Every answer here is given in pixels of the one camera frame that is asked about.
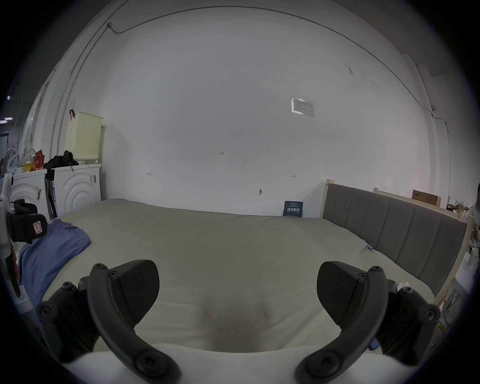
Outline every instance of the sign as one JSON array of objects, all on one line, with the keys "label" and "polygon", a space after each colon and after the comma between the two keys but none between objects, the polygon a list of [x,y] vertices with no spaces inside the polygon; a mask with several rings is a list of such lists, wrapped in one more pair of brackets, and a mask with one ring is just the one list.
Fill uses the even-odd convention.
[{"label": "sign", "polygon": [[292,97],[292,113],[313,117],[313,103]]},{"label": "sign", "polygon": [[303,201],[285,201],[283,216],[301,217]]}]

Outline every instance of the cable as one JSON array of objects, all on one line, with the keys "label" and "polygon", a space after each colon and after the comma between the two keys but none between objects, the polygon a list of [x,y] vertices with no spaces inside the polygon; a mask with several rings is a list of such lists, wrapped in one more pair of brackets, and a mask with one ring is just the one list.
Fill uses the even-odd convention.
[{"label": "cable", "polygon": [[150,21],[153,21],[153,20],[157,20],[157,19],[161,19],[163,17],[167,17],[167,16],[171,16],[171,15],[175,15],[177,13],[183,13],[183,12],[189,12],[189,11],[197,11],[197,10],[202,10],[202,9],[212,9],[212,8],[247,8],[247,9],[258,9],[258,10],[263,10],[263,11],[270,11],[270,12],[276,12],[276,13],[281,13],[281,14],[285,14],[285,15],[288,15],[288,16],[292,16],[292,17],[296,17],[297,19],[301,19],[301,20],[305,20],[305,21],[308,21],[310,23],[313,23],[313,24],[316,24],[322,28],[325,28],[325,29],[328,29],[329,31],[332,31],[334,33],[336,33],[337,35],[340,35],[342,36],[343,38],[347,39],[348,41],[352,42],[353,44],[355,44],[356,46],[360,47],[361,49],[363,49],[365,52],[367,52],[369,55],[371,55],[373,58],[375,58],[379,63],[381,63],[385,68],[387,68],[389,70],[389,72],[395,76],[397,78],[397,80],[403,85],[403,87],[408,91],[408,93],[410,93],[410,95],[415,99],[415,101],[417,102],[417,104],[419,105],[420,108],[426,110],[426,111],[429,111],[430,112],[430,115],[432,116],[432,118],[436,119],[436,120],[443,120],[443,122],[445,123],[445,127],[446,127],[446,130],[447,130],[447,143],[448,143],[448,163],[449,163],[449,171],[448,171],[448,199],[450,199],[450,180],[451,180],[451,160],[450,160],[450,138],[449,138],[449,131],[448,131],[448,125],[447,125],[447,122],[445,121],[445,119],[443,118],[439,118],[439,117],[435,117],[433,115],[433,112],[429,109],[429,108],[425,108],[421,103],[420,101],[415,97],[415,95],[409,90],[409,88],[404,84],[404,82],[395,74],[395,72],[393,72],[389,67],[387,67],[387,65],[381,61],[378,57],[376,57],[373,53],[371,53],[368,49],[362,47],[359,43],[355,42],[354,40],[352,40],[351,38],[345,36],[344,34],[338,32],[338,31],[335,31],[334,29],[332,28],[329,28],[323,24],[320,24],[314,20],[310,20],[306,17],[302,17],[302,16],[298,16],[298,15],[295,15],[293,13],[289,13],[289,12],[284,12],[284,11],[279,11],[279,10],[274,10],[274,9],[270,9],[270,8],[264,8],[264,7],[253,7],[253,6],[246,6],[246,5],[212,5],[212,6],[205,6],[205,7],[196,7],[196,8],[189,8],[189,9],[185,9],[185,10],[181,10],[181,11],[175,11],[175,12],[171,12],[171,13],[166,13],[164,15],[161,15],[161,16],[157,16],[157,17],[154,17],[152,19],[148,19],[146,21],[143,21],[139,24],[136,24],[136,25],[133,25],[127,29],[124,29],[123,31],[116,31],[115,29],[113,29],[112,27],[112,23],[108,23],[107,24],[107,28],[110,28],[112,30],[113,33],[115,33],[116,35],[120,35],[122,33],[125,33],[127,31],[130,31],[140,25],[143,25],[143,24],[146,24],[146,23],[149,23]]},{"label": "cable", "polygon": [[[123,7],[129,0],[126,0],[124,3],[122,3],[122,5],[120,5],[115,11],[113,11],[113,13],[107,18],[107,20],[112,17],[115,12],[117,12],[121,7]],[[53,135],[55,133],[55,126],[57,125],[57,117],[58,117],[58,114],[59,114],[59,111],[60,111],[60,105],[61,105],[61,101],[63,99],[63,95],[65,94],[65,90],[67,89],[67,85],[68,85],[68,82],[70,81],[70,78],[73,74],[73,70],[75,69],[75,67],[77,66],[78,62],[80,61],[80,58],[82,57],[82,55],[84,54],[85,50],[87,49],[88,45],[92,42],[93,38],[95,37],[95,35],[98,33],[98,31],[100,31],[100,29],[102,29],[103,25],[105,24],[105,22],[103,22],[103,24],[98,27],[98,29],[96,30],[96,32],[92,35],[92,37],[90,38],[90,40],[88,41],[88,43],[85,45],[84,49],[82,50],[82,52],[80,53],[80,55],[78,56],[78,59],[77,61],[75,62],[75,64],[73,65],[73,68],[72,70],[70,71],[70,74],[68,75],[68,79],[65,83],[65,86],[63,87],[63,91],[60,95],[60,100],[59,100],[59,105],[57,107],[57,112],[55,113],[55,118],[53,119],[53,125],[52,125],[52,135],[51,135],[51,139],[50,139],[50,158],[53,158],[52,156],[52,149],[53,149]],[[61,123],[63,122],[63,117],[65,116],[65,109],[63,110],[63,115],[62,115],[62,121],[60,122],[60,131],[61,131]],[[59,139],[57,141],[57,154],[58,154],[58,146],[59,146],[59,143],[60,143],[60,132],[59,132]]]},{"label": "cable", "polygon": [[[423,87],[425,88],[425,92],[427,93],[427,97],[428,97],[428,101],[430,102],[430,107],[432,107],[433,109],[433,106],[432,106],[432,100],[430,99],[430,95],[428,93],[428,89],[427,89],[427,86],[425,85],[425,82],[423,81],[423,77],[421,76],[421,73],[420,73],[420,70],[417,66],[415,66],[417,68],[417,72],[419,73],[419,76],[420,76],[420,79],[421,79],[421,82],[423,83]],[[444,123],[445,123],[445,128],[446,128],[446,131],[447,131],[447,144],[448,144],[448,201],[450,201],[450,180],[451,180],[451,176],[452,176],[452,160],[451,160],[451,155],[450,155],[450,135],[449,135],[449,130],[448,130],[448,125],[447,125],[447,122],[445,119],[443,118],[440,118],[440,117],[435,117],[433,115],[433,111],[430,111],[430,114],[432,115],[432,117],[434,119],[437,119],[437,120],[443,120]]]}]

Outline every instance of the white plastic basket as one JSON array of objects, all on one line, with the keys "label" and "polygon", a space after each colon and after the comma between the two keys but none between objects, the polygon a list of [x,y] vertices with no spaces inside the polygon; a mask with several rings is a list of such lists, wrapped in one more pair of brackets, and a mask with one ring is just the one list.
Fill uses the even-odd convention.
[{"label": "white plastic basket", "polygon": [[75,160],[97,160],[103,117],[77,112],[68,122],[65,149]]}]

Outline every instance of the washing machine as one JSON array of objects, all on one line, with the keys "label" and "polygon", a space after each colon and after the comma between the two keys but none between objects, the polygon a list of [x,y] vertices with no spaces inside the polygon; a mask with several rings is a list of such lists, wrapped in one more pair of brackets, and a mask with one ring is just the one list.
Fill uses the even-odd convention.
[{"label": "washing machine", "polygon": [[10,201],[25,199],[26,203],[35,204],[38,213],[49,220],[47,203],[47,184],[45,183],[46,169],[17,173],[13,175],[12,195]]},{"label": "washing machine", "polygon": [[50,195],[57,217],[99,203],[101,164],[55,168],[49,181]]}]

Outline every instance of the white bedsheet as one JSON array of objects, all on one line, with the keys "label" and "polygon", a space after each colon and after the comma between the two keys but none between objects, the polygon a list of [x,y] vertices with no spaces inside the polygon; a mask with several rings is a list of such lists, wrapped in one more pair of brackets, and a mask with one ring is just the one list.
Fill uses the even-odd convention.
[{"label": "white bedsheet", "polygon": [[423,282],[323,219],[196,212],[125,200],[107,200],[61,219],[83,229],[92,243],[64,266],[44,299],[64,281],[77,284],[95,263],[112,268],[153,260],[160,292],[135,328],[150,344],[222,352],[321,348],[340,332],[316,294],[324,261],[363,270],[380,265],[387,278],[408,281],[433,302]]}]

